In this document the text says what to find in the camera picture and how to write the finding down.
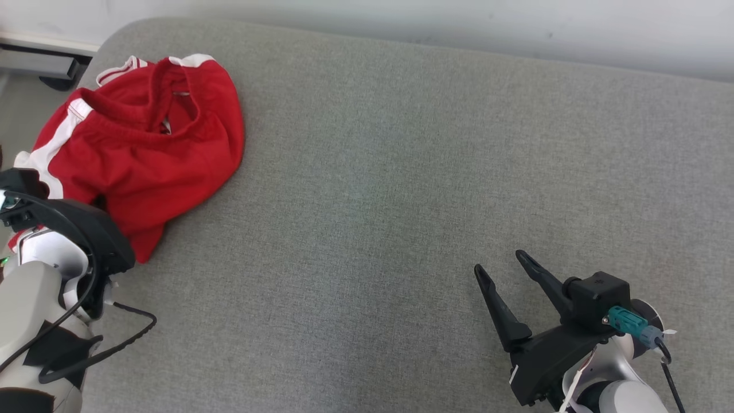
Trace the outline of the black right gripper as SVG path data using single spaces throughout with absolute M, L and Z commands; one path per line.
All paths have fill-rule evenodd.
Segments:
M 560 280 L 526 251 L 516 250 L 516 258 L 529 278 L 540 285 L 558 312 L 559 322 L 566 324 L 572 303 L 564 295 Z M 514 368 L 510 387 L 522 406 L 547 398 L 548 392 L 569 369 L 609 338 L 609 326 L 594 331 L 576 324 L 560 325 L 533 336 L 530 327 L 514 316 L 498 294 L 495 282 L 484 267 L 476 264 L 474 274 L 503 350 L 510 354 Z

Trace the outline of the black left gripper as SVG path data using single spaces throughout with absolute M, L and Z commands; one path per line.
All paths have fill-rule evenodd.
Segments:
M 62 275 L 65 308 L 80 303 L 77 314 L 97 321 L 110 277 L 136 263 L 126 236 L 107 212 L 74 200 L 31 201 L 28 212 L 40 230 L 26 238 L 26 261 L 55 267 Z

